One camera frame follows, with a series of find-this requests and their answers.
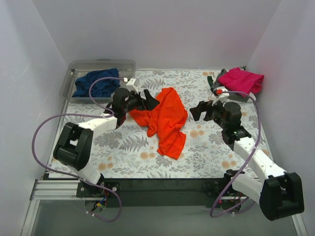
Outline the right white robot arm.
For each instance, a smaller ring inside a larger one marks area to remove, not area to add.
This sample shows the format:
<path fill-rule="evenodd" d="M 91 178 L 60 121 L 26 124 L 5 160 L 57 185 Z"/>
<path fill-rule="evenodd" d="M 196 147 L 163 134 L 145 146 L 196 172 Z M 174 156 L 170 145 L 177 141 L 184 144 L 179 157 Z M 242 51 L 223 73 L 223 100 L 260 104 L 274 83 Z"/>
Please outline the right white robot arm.
<path fill-rule="evenodd" d="M 222 178 L 218 200 L 224 194 L 242 193 L 259 204 L 264 216 L 276 220 L 304 212 L 302 180 L 297 173 L 288 173 L 260 150 L 251 134 L 241 124 L 241 107 L 234 102 L 201 101 L 189 110 L 195 121 L 205 112 L 205 121 L 214 121 L 222 128 L 222 139 L 242 157 L 256 174 L 254 180 L 243 170 L 227 170 Z"/>

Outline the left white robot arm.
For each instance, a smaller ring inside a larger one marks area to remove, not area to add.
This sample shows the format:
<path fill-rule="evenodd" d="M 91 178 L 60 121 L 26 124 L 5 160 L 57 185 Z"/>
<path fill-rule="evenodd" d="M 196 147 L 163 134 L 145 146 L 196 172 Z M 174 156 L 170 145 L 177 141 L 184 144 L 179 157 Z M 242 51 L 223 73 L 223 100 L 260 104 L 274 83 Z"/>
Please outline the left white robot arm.
<path fill-rule="evenodd" d="M 145 98 L 142 98 L 139 92 L 119 88 L 101 117 L 78 124 L 68 122 L 62 129 L 53 157 L 88 183 L 88 191 L 95 197 L 104 193 L 105 185 L 101 182 L 103 175 L 90 163 L 93 140 L 119 128 L 127 113 L 133 110 L 152 111 L 159 105 L 159 101 L 147 89 L 144 90 L 144 95 Z"/>

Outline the orange t shirt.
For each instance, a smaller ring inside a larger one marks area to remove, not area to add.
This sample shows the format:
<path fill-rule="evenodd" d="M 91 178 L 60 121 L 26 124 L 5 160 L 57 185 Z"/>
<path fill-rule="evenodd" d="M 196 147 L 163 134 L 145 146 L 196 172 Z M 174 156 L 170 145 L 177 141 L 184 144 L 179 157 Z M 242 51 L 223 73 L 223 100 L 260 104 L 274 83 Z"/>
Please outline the orange t shirt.
<path fill-rule="evenodd" d="M 147 136 L 158 137 L 157 152 L 177 160 L 185 146 L 186 134 L 181 131 L 188 112 L 180 96 L 172 87 L 163 88 L 156 96 L 160 104 L 152 111 L 133 110 L 130 116 L 142 127 L 147 127 Z"/>

